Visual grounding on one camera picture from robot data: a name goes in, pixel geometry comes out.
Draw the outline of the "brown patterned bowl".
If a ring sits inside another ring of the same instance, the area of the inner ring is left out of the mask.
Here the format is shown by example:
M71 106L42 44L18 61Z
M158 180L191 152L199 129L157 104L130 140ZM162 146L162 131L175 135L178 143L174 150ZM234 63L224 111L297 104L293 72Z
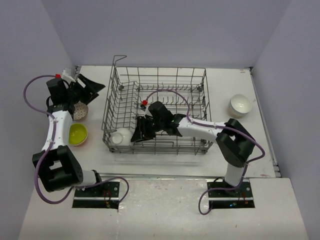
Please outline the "brown patterned bowl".
M89 112L89 107L86 104L82 103L81 101L76 103L74 107L75 107L75 110L73 114L73 120L74 121L83 120Z

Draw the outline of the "white bowl front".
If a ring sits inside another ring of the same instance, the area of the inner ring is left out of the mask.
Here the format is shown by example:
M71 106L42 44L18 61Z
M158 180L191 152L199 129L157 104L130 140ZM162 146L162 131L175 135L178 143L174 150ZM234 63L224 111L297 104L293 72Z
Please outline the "white bowl front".
M110 142L114 146L130 146L133 132L128 128L118 128L110 134Z

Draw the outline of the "white bowl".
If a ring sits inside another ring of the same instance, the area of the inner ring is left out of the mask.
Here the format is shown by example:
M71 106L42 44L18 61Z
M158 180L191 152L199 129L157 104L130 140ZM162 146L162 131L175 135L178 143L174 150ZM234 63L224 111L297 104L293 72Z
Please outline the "white bowl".
M251 101L242 94L234 95L230 101L229 106L234 111L237 111L239 114L246 115L252 110L252 103Z
M110 142L114 146L130 146L133 132L128 128L118 128L110 134Z

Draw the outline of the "grey wire dish rack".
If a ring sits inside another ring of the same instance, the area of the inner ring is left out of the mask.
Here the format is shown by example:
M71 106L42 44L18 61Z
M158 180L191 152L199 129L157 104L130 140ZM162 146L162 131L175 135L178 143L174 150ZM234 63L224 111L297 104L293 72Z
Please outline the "grey wire dish rack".
M115 55L102 121L103 142L113 153L204 154L212 142L181 136L189 116L210 121L207 71L201 67L122 66Z

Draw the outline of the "yellow-green bowl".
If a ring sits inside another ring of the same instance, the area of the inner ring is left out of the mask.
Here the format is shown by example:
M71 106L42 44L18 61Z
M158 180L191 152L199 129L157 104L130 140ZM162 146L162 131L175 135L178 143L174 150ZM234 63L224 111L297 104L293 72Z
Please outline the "yellow-green bowl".
M87 128L80 123L74 123L69 129L68 143L72 146L79 146L83 144L88 137Z

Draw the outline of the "beige ceramic bowl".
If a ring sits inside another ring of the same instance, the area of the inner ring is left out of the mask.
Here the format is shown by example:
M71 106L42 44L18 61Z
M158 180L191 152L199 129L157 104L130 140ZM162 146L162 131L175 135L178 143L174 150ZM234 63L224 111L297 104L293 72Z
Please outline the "beige ceramic bowl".
M245 116L245 114L239 114L237 111L234 111L234 109L230 108L230 106L228 106L227 111L228 111L228 114L235 119L240 119Z

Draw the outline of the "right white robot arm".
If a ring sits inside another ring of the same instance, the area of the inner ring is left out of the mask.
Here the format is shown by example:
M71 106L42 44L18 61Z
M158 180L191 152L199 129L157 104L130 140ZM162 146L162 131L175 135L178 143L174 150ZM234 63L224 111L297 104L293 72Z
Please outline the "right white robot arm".
M255 140L239 121L234 118L222 123L196 120L185 114L173 114L162 102L156 101L145 110L145 116L137 118L130 141L149 141L160 131L169 136L199 138L216 143L228 163L224 176L224 193L233 197L241 191L240 182L247 160L255 147Z

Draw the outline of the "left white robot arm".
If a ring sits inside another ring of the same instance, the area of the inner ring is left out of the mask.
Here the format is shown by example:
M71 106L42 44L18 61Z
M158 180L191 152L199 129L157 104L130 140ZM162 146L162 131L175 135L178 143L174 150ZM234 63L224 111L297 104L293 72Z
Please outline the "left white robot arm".
M81 102L88 105L98 97L105 85L89 80L82 74L69 84L55 76L46 85L52 103L45 112L49 120L47 139L41 152L32 156L32 163L38 169L37 177L47 192L86 186L87 192L97 197L104 190L98 173L95 170L83 170L68 144L75 104Z

